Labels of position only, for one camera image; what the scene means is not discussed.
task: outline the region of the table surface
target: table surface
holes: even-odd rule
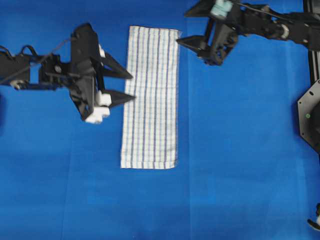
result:
[[[207,19],[183,17],[196,2],[7,0],[0,43],[46,54],[90,22],[125,66],[130,25],[203,34]],[[302,1],[248,2],[303,10]],[[70,45],[58,53],[69,61]],[[165,171],[120,169],[123,107],[91,125],[66,89],[1,86],[0,239],[319,239],[307,225],[319,157],[299,137],[296,106],[310,87],[308,51],[241,36],[222,67],[182,48],[179,69],[179,164]],[[121,79],[105,83],[124,90]]]

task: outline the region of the striped towel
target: striped towel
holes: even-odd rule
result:
[[[171,169],[178,158],[178,66],[181,32],[131,26],[121,167]]]

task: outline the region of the screw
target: screw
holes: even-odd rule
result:
[[[59,74],[62,72],[61,67],[58,66],[58,65],[54,66],[54,70],[55,70],[57,73],[59,73]]]

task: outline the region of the cable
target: cable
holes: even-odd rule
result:
[[[39,61],[35,62],[34,64],[30,64],[29,66],[26,66],[26,67],[22,68],[21,70],[19,70],[19,71],[15,72],[15,73],[13,73],[13,74],[5,77],[3,80],[0,81],[0,85],[3,84],[3,83],[5,83],[5,82],[7,82],[8,80],[10,80],[10,79],[12,79],[12,78],[14,78],[14,77],[16,77],[16,76],[24,73],[25,71],[28,71],[29,69],[31,69],[31,68],[39,65],[39,64],[42,64],[42,63],[43,63],[45,60],[47,60],[47,58],[49,58],[54,52],[58,51],[58,50],[59,50],[60,48],[62,48],[66,43],[72,42],[72,41],[74,41],[74,40],[76,40],[76,38],[75,38],[75,37],[71,37],[71,38],[68,38],[68,39],[62,41],[58,46],[56,46],[56,48],[54,48],[54,49],[53,49],[50,53],[48,53],[47,55],[43,56],[43,58],[41,58]]]
[[[11,60],[14,59],[7,48],[5,48],[4,46],[1,46],[1,45],[0,45],[0,49],[3,49],[3,50],[5,51],[5,53],[7,54],[7,56],[8,56]]]
[[[30,45],[25,45],[25,46],[23,46],[22,49],[21,49],[21,51],[20,51],[20,53],[19,53],[18,55],[20,55],[20,54],[23,55],[25,49],[29,49],[30,52],[32,53],[32,55],[33,55],[34,57],[38,57],[37,52],[36,52],[35,49],[34,49],[32,46],[30,46]]]
[[[286,20],[286,21],[289,21],[289,22],[297,22],[297,21],[294,20],[294,19],[286,18],[286,17],[283,17],[283,16],[278,15],[278,14],[274,14],[274,13],[271,13],[271,12],[259,10],[259,9],[250,7],[249,5],[246,5],[246,4],[237,2],[237,1],[235,1],[235,0],[229,0],[229,1],[232,2],[232,3],[234,3],[234,4],[237,4],[237,5],[239,5],[239,6],[245,7],[245,8],[247,8],[247,9],[249,9],[249,10],[258,12],[258,13],[267,14],[267,15],[269,15],[269,16],[272,16],[272,17],[275,17],[275,18],[278,18],[278,19],[282,19],[282,20]]]

